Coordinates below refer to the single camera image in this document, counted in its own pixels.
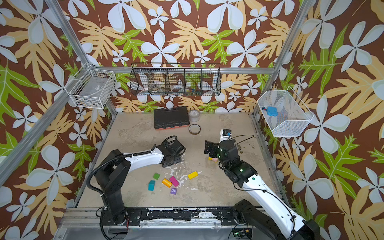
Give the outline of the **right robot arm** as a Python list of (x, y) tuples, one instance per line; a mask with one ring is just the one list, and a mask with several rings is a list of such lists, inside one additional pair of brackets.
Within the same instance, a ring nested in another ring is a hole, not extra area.
[(320, 239), (319, 225), (314, 220), (305, 220), (285, 204), (258, 172), (241, 160), (233, 141), (205, 141), (204, 153), (218, 159), (220, 169), (233, 182), (236, 190), (247, 192), (264, 209), (261, 212), (246, 200), (238, 202), (234, 210), (240, 224), (256, 227), (272, 240)]

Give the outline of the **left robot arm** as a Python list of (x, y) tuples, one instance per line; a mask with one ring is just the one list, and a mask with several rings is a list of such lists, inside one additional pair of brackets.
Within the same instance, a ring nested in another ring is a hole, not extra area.
[(154, 145), (143, 152), (122, 153), (113, 150), (89, 173), (86, 185), (101, 196), (104, 205), (102, 209), (111, 216), (112, 222), (121, 225), (127, 218), (121, 188), (128, 173), (150, 165), (165, 168), (178, 164), (185, 150), (177, 136), (166, 138), (160, 145)]

